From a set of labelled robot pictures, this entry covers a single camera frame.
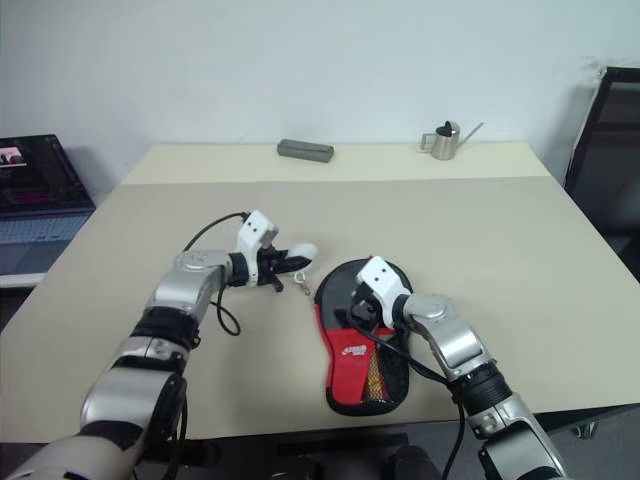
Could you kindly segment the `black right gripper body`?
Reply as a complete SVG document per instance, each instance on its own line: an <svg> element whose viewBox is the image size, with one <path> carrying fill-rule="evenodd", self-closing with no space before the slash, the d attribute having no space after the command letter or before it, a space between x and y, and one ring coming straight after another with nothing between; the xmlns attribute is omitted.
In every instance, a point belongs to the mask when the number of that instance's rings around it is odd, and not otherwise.
<svg viewBox="0 0 640 480"><path fill-rule="evenodd" d="M376 331L384 325L381 305L365 284L360 284L350 296L347 325L362 331Z"/></svg>

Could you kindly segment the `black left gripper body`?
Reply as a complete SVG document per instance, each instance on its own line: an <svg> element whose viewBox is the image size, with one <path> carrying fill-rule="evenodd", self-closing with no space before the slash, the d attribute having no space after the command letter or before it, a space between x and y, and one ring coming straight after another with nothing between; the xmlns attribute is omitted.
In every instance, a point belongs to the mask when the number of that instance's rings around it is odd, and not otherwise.
<svg viewBox="0 0 640 480"><path fill-rule="evenodd" d="M279 251L273 245L261 247L257 252L258 286L271 285L276 293L284 290L284 285L278 278L276 267L284 260L279 259Z"/></svg>

